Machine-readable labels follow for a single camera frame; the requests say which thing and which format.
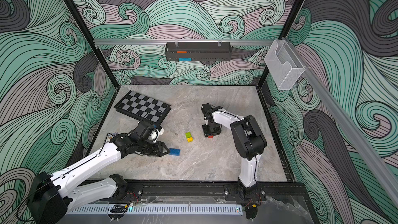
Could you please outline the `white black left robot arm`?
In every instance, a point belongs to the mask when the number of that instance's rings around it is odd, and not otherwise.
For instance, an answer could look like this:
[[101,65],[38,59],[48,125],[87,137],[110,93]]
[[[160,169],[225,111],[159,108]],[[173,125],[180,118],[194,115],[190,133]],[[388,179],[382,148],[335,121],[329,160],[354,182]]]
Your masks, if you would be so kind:
[[118,134],[95,153],[51,175],[42,172],[33,179],[27,207],[37,224],[55,224],[67,213],[101,199],[127,196],[127,182],[118,174],[96,183],[82,185],[101,169],[135,154],[162,157],[170,149],[156,138],[146,140],[136,134]]

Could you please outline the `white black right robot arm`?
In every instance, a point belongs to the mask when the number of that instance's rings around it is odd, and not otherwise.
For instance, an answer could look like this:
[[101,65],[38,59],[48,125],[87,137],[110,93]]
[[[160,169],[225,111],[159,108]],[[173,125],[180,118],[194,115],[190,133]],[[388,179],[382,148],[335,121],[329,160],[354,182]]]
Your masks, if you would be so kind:
[[221,134],[222,127],[232,133],[235,148],[241,156],[237,193],[242,199],[253,198],[258,190],[259,160],[267,146],[266,139],[256,119],[232,114],[221,106],[203,104],[201,112],[206,123],[202,125],[204,136],[211,138]]

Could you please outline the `blue lego brick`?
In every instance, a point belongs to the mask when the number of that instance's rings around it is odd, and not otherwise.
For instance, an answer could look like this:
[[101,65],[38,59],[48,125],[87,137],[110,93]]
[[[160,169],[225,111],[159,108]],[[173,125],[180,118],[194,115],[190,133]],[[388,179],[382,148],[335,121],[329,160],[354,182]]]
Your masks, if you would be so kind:
[[180,156],[180,149],[176,148],[170,148],[170,153],[171,156]]

